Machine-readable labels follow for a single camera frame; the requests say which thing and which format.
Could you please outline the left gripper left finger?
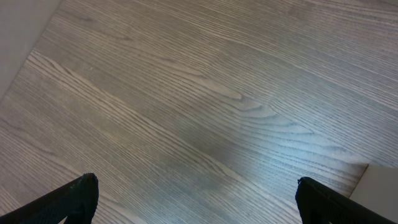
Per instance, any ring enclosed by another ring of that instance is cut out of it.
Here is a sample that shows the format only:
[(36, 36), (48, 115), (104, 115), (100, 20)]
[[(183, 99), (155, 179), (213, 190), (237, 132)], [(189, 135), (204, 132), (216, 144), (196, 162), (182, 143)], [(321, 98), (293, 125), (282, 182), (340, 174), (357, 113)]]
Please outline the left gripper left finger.
[(1, 216), (1, 223), (90, 224), (98, 199), (98, 179), (93, 173), (87, 173)]

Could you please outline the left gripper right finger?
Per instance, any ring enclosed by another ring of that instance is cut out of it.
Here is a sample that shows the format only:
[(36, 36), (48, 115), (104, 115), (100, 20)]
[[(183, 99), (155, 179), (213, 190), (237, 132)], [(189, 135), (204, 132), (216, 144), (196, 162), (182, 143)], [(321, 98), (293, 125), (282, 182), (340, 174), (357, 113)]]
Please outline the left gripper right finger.
[(303, 224), (395, 224), (310, 177), (298, 180), (295, 200)]

